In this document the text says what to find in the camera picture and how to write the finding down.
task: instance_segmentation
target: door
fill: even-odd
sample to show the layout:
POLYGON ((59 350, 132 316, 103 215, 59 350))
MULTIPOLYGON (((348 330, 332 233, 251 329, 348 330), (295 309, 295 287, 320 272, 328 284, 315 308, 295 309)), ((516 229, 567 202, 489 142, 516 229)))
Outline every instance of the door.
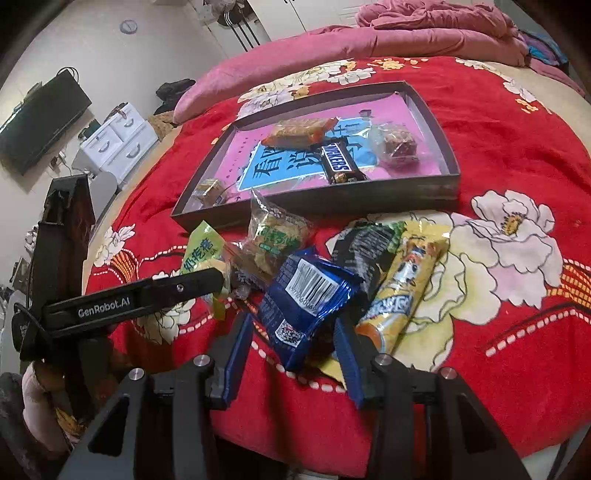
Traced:
POLYGON ((306 31, 291 0, 249 0, 249 3, 271 40, 292 37, 306 31))
POLYGON ((359 7, 373 2, 370 0, 333 0, 332 3, 341 25, 356 25, 355 14, 359 11, 359 7))
POLYGON ((288 0, 295 9, 306 31, 327 25, 342 25, 337 13, 342 0, 288 0))

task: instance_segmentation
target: qr code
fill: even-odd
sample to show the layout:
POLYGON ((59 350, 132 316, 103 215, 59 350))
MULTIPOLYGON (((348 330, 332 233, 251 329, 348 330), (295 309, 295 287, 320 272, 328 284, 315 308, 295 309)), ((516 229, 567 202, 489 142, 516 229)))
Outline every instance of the qr code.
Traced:
POLYGON ((304 337, 304 333, 297 331, 283 319, 277 330, 275 330, 275 336, 283 343, 296 348, 304 337))

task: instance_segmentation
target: red floral bedspread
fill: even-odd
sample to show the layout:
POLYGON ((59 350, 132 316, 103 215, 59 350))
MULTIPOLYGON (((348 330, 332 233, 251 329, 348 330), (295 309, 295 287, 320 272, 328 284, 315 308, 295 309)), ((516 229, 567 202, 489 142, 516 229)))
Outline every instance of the red floral bedspread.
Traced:
MULTIPOLYGON (((88 292, 178 274, 188 234, 170 212, 239 112, 393 80, 406 80, 424 98, 462 169, 457 212, 371 216, 428 218, 453 228, 449 253, 396 356, 422 369, 455 367, 521 455, 560 442, 591 419, 591 163, 561 118, 480 62, 344 60, 218 103, 185 124, 133 192, 105 236, 88 292)), ((321 226, 321 252, 346 223, 321 226)), ((222 233, 237 239, 245 230, 222 233)), ((234 312, 231 304, 228 310, 234 312)), ((126 322, 112 338, 138 365, 163 371, 204 352, 228 323, 192 300, 126 322)), ((286 372, 261 332, 238 399, 212 419, 219 435, 267 456, 320 472, 364 474, 371 418, 319 372, 286 372)))

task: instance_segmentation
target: round wall fixture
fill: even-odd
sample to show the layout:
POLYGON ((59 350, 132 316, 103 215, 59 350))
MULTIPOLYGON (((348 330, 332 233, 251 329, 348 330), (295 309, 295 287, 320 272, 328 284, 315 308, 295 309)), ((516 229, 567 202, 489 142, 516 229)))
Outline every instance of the round wall fixture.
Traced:
POLYGON ((123 20, 119 26, 119 30, 126 35, 133 35, 138 31, 138 24, 135 20, 123 20))

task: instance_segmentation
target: green snack package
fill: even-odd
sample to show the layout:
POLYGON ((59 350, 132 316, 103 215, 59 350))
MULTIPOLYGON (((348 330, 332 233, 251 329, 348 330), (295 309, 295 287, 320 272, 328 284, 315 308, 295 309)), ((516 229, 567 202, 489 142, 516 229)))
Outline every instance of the green snack package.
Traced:
POLYGON ((224 275, 222 291, 203 297, 209 304, 216 320, 226 319, 223 299, 230 293, 230 265, 224 262, 222 251, 225 240, 207 222, 201 222, 189 237, 189 244, 183 257, 181 274, 217 268, 224 275))

